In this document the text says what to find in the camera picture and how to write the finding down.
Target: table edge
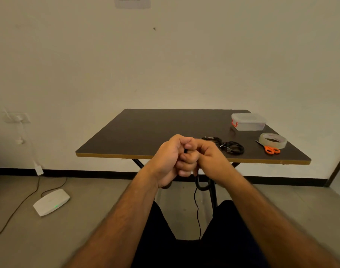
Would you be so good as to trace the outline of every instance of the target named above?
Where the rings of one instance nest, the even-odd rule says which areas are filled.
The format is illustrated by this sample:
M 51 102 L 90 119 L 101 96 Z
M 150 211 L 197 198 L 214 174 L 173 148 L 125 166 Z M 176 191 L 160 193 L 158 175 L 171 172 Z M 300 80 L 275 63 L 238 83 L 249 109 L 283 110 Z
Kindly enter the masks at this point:
M 118 159 L 146 159 L 150 160 L 151 155 L 129 155 L 129 154 L 99 154 L 99 153 L 77 153 L 77 157 L 96 157 L 96 158 L 118 158 Z M 229 162 L 245 162 L 253 164 L 296 164 L 309 165 L 311 160 L 275 160 L 275 159 L 242 159 L 227 158 Z

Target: paper on wall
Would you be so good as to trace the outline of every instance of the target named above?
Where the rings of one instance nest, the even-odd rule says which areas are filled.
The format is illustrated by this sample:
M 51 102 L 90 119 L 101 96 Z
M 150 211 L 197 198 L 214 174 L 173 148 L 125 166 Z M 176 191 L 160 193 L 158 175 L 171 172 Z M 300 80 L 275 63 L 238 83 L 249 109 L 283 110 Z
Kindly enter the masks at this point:
M 150 8 L 150 0 L 114 0 L 115 7 L 120 9 Z

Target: container lid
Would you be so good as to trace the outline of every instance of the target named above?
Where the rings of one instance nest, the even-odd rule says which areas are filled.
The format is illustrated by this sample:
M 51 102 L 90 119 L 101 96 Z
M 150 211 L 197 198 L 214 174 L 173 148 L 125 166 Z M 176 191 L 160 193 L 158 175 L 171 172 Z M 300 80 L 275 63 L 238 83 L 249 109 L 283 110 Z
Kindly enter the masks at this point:
M 232 114 L 232 119 L 238 123 L 266 123 L 267 120 L 259 114 L 239 113 Z

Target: scissors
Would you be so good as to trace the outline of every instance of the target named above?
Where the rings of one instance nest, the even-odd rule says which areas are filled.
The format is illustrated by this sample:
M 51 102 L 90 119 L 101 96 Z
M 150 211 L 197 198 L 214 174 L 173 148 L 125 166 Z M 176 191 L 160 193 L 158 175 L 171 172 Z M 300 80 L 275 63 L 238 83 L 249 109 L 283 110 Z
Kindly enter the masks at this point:
M 273 154 L 279 154 L 280 153 L 280 149 L 277 149 L 277 148 L 272 148 L 270 146 L 265 146 L 263 145 L 262 143 L 260 143 L 259 141 L 256 140 L 256 142 L 258 144 L 260 144 L 264 149 L 265 149 L 265 152 L 267 154 L 270 154 L 270 155 L 273 155 Z

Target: white electronic device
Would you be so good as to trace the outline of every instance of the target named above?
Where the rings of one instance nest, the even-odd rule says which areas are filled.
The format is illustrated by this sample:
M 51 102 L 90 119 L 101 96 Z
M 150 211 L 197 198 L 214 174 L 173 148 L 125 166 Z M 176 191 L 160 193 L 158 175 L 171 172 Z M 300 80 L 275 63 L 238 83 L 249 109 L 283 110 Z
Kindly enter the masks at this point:
M 39 216 L 45 216 L 61 207 L 70 199 L 70 196 L 63 190 L 58 189 L 39 199 L 34 208 Z

